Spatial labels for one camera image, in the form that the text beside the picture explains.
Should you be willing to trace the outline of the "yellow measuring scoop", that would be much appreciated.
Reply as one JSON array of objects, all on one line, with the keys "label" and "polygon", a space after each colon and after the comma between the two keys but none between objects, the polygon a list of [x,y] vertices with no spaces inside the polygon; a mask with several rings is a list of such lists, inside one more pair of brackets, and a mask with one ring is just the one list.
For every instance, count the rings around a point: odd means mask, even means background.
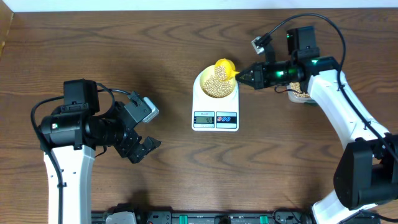
[{"label": "yellow measuring scoop", "polygon": [[235,64],[229,59],[222,58],[215,63],[215,77],[220,81],[233,79],[238,73]]}]

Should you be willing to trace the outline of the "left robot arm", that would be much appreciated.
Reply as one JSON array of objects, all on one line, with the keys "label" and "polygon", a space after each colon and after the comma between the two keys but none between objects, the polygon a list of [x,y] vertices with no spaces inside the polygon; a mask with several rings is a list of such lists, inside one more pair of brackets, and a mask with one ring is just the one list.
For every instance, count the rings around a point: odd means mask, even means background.
[{"label": "left robot arm", "polygon": [[127,93],[127,104],[113,100],[100,113],[98,94],[113,95],[93,80],[70,80],[63,84],[63,104],[40,124],[35,121],[35,105],[30,112],[32,127],[44,152],[49,183],[49,223],[91,223],[91,175],[96,147],[115,148],[122,158],[137,164],[157,149],[161,142],[143,139],[135,131],[139,123],[149,123],[159,110],[147,97]]}]

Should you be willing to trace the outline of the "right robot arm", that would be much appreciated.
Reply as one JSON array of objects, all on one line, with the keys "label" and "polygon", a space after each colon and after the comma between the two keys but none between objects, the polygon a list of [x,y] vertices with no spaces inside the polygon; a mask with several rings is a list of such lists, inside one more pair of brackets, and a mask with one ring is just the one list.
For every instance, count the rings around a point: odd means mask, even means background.
[{"label": "right robot arm", "polygon": [[344,223],[364,217],[380,220],[370,209],[397,199],[397,136],[379,124],[346,82],[342,64],[322,57],[313,27],[287,31],[290,60],[275,60],[271,35],[255,38],[252,46],[266,60],[236,75],[254,89],[300,83],[323,110],[344,152],[333,176],[333,191],[314,203],[301,223]]}]

